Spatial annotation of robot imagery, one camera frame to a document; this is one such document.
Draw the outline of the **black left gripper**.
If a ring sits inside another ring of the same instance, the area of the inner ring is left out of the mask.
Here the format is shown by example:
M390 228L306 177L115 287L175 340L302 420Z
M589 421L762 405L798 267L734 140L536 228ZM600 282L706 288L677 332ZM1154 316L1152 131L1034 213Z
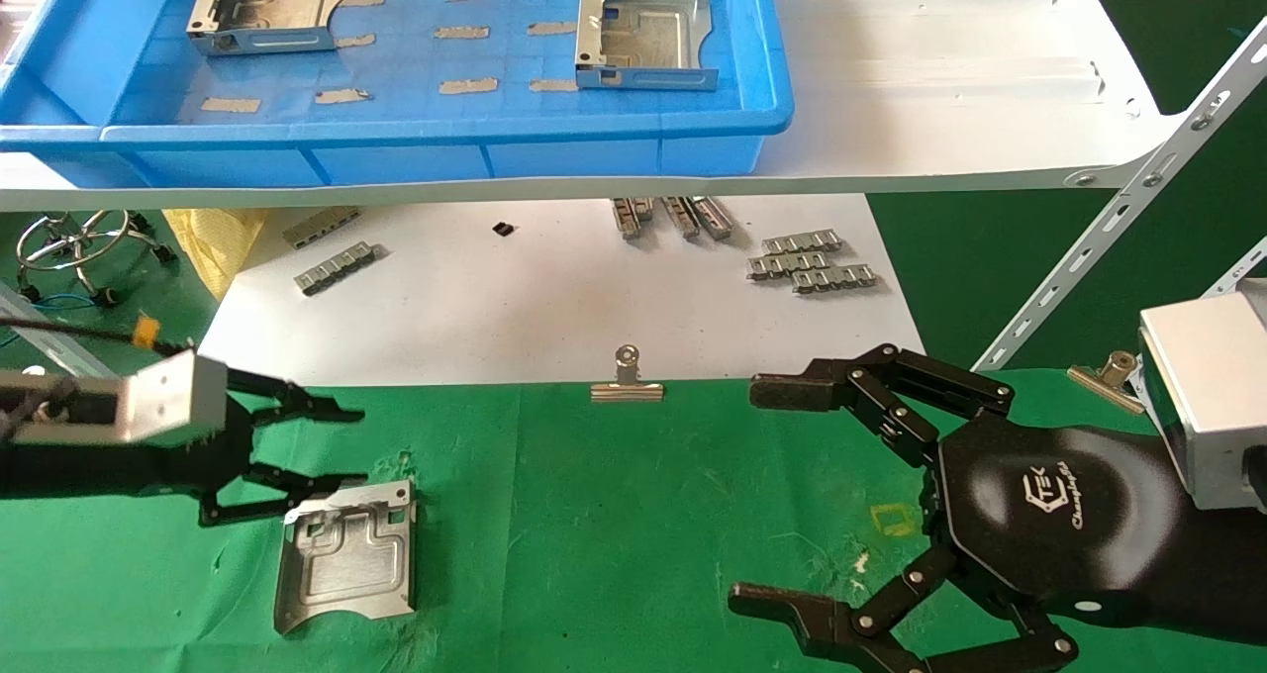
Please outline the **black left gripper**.
M258 395L276 403L250 412L234 399L227 403L226 428L190 444L157 447L72 446L72 444L16 444L4 447L3 499L62 499L99 496L188 496L200 501L200 526L213 529L253 523L289 515L300 503L333 494L342 487L362 485L366 473L307 477L281 466L250 464L253 427L309 420L318 425L359 425L361 409L343 409L334 398L314 395L293 381L228 370L228 390ZM277 490L279 499L222 504L219 489L234 479Z

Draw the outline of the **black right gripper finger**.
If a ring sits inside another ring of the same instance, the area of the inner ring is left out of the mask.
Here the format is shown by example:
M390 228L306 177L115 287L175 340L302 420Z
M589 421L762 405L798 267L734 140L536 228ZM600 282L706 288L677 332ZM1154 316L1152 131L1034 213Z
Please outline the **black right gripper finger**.
M1009 416L1009 385L950 365L927 354L879 343L850 360L815 357L801 374L756 374L748 383L748 402L759 409L798 412L848 411L910 466L933 466L938 428L905 402L959 418L984 412Z

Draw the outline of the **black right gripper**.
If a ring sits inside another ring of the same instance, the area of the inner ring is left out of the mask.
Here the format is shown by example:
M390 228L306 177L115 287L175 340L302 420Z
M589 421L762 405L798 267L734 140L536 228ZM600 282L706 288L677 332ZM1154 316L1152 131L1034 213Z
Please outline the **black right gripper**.
M1264 643L1264 516L1196 507L1154 435L986 413L941 439L933 479L938 546L863 606L737 582L729 610L860 672L1059 672L1079 646L1047 613ZM896 624L949 580L1017 638L930 658L903 646Z

